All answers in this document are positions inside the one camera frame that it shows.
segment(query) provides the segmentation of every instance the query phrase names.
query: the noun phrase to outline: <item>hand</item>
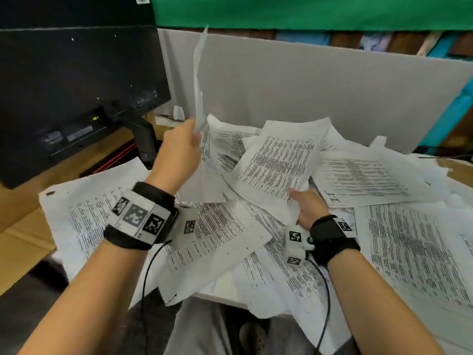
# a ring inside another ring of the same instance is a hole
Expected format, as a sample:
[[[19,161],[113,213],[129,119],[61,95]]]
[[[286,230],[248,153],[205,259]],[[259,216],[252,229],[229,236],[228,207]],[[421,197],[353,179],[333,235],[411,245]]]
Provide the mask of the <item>hand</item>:
[[[298,223],[307,230],[310,229],[317,219],[330,214],[325,201],[312,189],[298,192],[291,188],[289,194],[299,202],[300,213]]]
[[[201,135],[194,133],[195,119],[166,131],[150,175],[149,183],[171,195],[196,171],[201,160]]]

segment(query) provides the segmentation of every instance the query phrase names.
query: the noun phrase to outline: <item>forearm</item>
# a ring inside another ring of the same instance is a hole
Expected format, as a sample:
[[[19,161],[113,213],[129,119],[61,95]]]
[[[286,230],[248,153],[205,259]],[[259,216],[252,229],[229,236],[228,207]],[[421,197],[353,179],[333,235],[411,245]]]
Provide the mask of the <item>forearm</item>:
[[[20,351],[28,354],[107,353],[116,345],[147,252],[104,240]]]
[[[423,323],[359,251],[337,254],[328,271],[363,355],[443,354]]]

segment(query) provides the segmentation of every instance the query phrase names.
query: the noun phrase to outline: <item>gray pants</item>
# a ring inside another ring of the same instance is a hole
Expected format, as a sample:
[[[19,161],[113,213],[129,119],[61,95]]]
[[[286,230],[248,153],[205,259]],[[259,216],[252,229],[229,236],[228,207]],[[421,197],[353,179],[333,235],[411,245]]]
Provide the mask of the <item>gray pants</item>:
[[[223,305],[194,297],[183,301],[164,355],[231,355]],[[314,347],[292,319],[272,318],[268,354],[313,355]]]

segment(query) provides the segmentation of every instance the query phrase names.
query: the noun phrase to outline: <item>wooden desk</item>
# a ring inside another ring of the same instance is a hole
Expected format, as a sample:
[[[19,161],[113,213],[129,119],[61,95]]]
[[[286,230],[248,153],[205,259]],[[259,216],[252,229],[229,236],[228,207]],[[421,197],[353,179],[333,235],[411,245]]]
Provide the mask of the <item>wooden desk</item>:
[[[147,119],[154,124],[154,113]],[[167,129],[155,125],[157,138]],[[0,295],[56,248],[38,194],[77,179],[132,138],[132,132],[122,128],[15,189],[0,186]]]

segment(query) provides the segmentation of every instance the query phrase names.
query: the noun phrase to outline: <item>left hand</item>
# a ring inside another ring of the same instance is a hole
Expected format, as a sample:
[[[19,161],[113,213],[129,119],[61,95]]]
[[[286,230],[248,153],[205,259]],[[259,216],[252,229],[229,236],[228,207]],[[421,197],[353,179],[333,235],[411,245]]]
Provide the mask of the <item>left hand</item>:
[[[166,131],[150,175],[149,183],[171,195],[199,167],[201,160],[201,135],[194,133],[195,119],[188,119],[170,131]]]

